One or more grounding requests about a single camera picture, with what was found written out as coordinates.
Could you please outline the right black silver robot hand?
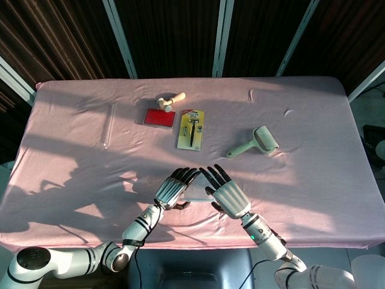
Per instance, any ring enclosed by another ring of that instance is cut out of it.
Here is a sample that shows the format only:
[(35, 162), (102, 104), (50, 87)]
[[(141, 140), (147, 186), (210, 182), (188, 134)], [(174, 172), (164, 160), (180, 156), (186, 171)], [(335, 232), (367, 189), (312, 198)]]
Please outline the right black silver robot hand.
[(200, 167), (199, 171), (210, 183), (205, 191), (215, 199), (212, 206), (217, 211), (227, 214), (231, 219), (240, 219), (250, 211), (248, 197), (222, 167), (214, 164), (214, 168)]

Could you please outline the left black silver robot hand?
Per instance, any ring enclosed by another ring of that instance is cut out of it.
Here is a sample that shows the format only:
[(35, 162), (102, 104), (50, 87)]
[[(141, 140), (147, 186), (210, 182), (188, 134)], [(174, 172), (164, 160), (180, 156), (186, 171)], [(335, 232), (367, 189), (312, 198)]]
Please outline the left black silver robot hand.
[(164, 211), (184, 210), (191, 202), (178, 203), (185, 190), (200, 174), (196, 168), (189, 167), (176, 169), (158, 188), (154, 201)]

